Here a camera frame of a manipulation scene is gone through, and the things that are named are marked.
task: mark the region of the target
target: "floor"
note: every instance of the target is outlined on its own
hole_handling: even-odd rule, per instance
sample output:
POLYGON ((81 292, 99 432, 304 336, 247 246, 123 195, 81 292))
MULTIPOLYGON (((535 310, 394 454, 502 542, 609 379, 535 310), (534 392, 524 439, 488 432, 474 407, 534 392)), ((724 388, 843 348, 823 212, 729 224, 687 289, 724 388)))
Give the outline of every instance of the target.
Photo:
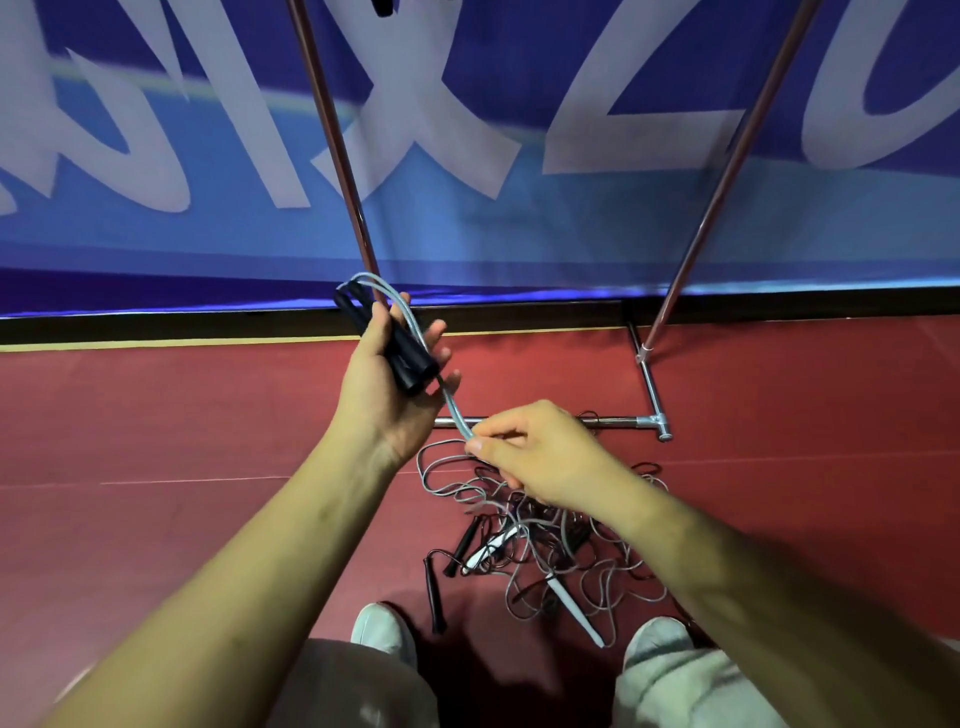
MULTIPOLYGON (((483 415, 539 398, 639 414, 622 330, 451 338, 483 415)), ((321 436, 350 342, 0 355, 0 725, 31 724, 171 593, 321 436)), ((960 317, 671 328, 655 372, 676 439, 607 432, 671 490, 960 637, 960 317)), ((424 632, 421 559, 468 517, 407 468, 314 630, 390 599, 424 632)), ((496 579, 441 579, 423 671, 450 724, 605 725, 616 648, 567 615, 507 617, 496 579)))

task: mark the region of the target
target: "left hand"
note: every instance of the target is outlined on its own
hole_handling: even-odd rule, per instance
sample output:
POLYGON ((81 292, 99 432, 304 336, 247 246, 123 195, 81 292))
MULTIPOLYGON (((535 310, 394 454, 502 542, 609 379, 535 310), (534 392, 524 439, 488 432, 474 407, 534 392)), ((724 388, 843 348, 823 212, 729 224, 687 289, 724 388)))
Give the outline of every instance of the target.
MULTIPOLYGON (((410 302, 409 294, 401 295, 410 302)), ((444 394, 438 387, 431 394, 422 392, 408 398, 397 390, 390 364, 383 356, 391 326, 405 326, 399 307, 394 304, 388 314, 381 303, 374 303, 370 323, 347 366, 331 428, 336 426, 342 433, 357 438, 361 447, 385 450, 392 465, 399 469, 426 442, 434 418, 444 406, 444 394)), ((452 355, 450 349, 437 347, 445 330, 443 321, 435 321, 423 333, 441 371, 452 355)), ((456 392, 460 372, 454 370, 444 382, 451 393, 456 392)))

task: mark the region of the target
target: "metal bar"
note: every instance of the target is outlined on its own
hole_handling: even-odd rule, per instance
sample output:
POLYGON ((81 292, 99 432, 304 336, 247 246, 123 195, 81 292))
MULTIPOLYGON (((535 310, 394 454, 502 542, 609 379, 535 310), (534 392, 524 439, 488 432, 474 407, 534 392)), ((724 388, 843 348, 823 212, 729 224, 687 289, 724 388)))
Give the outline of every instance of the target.
POLYGON ((333 106, 333 98, 326 85, 324 66, 320 63, 320 52, 317 50, 317 40, 313 35, 310 15, 304 0, 287 0, 287 10, 290 11, 290 19, 293 20, 294 30, 297 31, 303 63, 306 66, 307 76, 310 77, 310 86, 313 88, 313 99, 317 104, 320 121, 324 125, 326 143, 330 148, 333 167, 337 170, 337 180, 340 182, 340 190, 347 204, 350 222, 353 224, 353 234, 357 239, 360 257, 363 259, 364 268, 380 275, 373 244, 370 241, 370 232, 367 230, 367 219, 363 214, 360 195, 357 192, 350 159, 347 156, 347 147, 344 145, 344 135, 340 130, 340 121, 337 119, 337 110, 333 106))
POLYGON ((713 189, 713 194, 710 196, 707 208, 704 210, 700 225, 697 226, 697 231, 693 234, 693 239, 690 240, 690 244, 686 247, 684 259, 677 269, 677 275, 674 276, 673 282, 670 283, 670 288, 667 290, 666 297, 660 305, 657 318, 647 333, 647 340, 640 346, 640 359, 638 361, 646 361, 650 351, 652 351, 657 344, 663 326, 670 317, 670 312, 673 310, 673 306, 680 296, 686 279, 690 275, 690 270, 693 268, 697 255, 700 254, 704 243, 707 242, 710 231, 713 229, 713 225, 719 217, 720 210, 727 200, 727 195, 730 193, 733 183, 736 181, 736 176, 740 173, 740 168, 743 166, 743 162, 750 152, 756 134, 760 131, 763 120, 773 105, 777 91, 780 89, 780 84, 783 82, 783 78, 786 76, 790 64, 796 57, 797 51, 800 49, 800 45, 806 36, 806 31, 809 29, 813 16, 816 14, 819 6, 820 0, 802 0, 800 6, 797 8, 797 13, 793 17, 793 22, 790 24, 786 38, 783 40, 783 44, 777 52, 777 57, 770 66, 770 72, 767 74, 766 81, 763 82, 763 88, 756 97, 754 106, 750 109, 746 121, 740 127, 730 156, 727 158, 727 163, 724 165, 720 179, 713 189))
POLYGON ((673 433, 670 431, 670 423, 666 419, 666 414, 663 412, 663 405, 660 404, 660 393, 657 391, 657 383, 654 381, 654 373, 650 370, 650 363, 646 360, 643 354, 643 344, 640 343, 640 337, 636 333, 636 325, 627 317, 627 331, 630 333, 630 343, 634 345, 634 359, 636 360, 636 365, 640 368, 640 371, 643 373, 643 382, 647 385, 647 397, 650 400, 650 406, 653 407, 654 414, 650 419, 651 422, 655 422, 657 425, 657 430, 660 432, 657 434, 657 439, 662 443, 669 442, 673 440, 673 433))
MULTIPOLYGON (((479 424, 485 417, 465 417, 467 426, 473 427, 479 424)), ((660 423, 653 417, 590 417, 581 415, 579 418, 586 427, 590 429, 660 429, 660 423)), ((436 429, 456 429, 457 425, 452 417, 438 417, 434 420, 436 429)))

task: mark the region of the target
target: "black floor trim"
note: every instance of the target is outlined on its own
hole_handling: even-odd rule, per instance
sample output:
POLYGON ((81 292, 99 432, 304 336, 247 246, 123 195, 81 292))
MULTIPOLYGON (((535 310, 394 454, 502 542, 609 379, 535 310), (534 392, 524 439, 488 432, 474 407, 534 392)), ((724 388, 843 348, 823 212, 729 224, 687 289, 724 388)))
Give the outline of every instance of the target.
MULTIPOLYGON (((626 301, 427 306, 424 320, 444 318, 451 332, 618 326, 629 313, 650 324, 660 297, 626 301)), ((863 318, 960 314, 960 287, 898 288, 681 297, 670 323, 863 318)), ((160 339, 276 338, 353 334, 338 310, 137 313, 0 319, 0 344, 58 344, 160 339)))

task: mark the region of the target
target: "light gray pants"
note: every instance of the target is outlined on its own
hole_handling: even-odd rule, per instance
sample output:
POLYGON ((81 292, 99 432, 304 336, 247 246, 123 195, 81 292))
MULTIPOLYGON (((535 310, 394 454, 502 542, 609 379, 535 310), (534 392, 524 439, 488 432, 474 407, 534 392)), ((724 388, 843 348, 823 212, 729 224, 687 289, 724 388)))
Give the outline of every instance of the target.
MULTIPOLYGON (((310 640, 269 728, 336 725, 433 728, 437 701, 414 670, 358 644, 310 640)), ((661 655, 616 681, 613 726, 783 728, 777 712, 719 650, 661 655)))

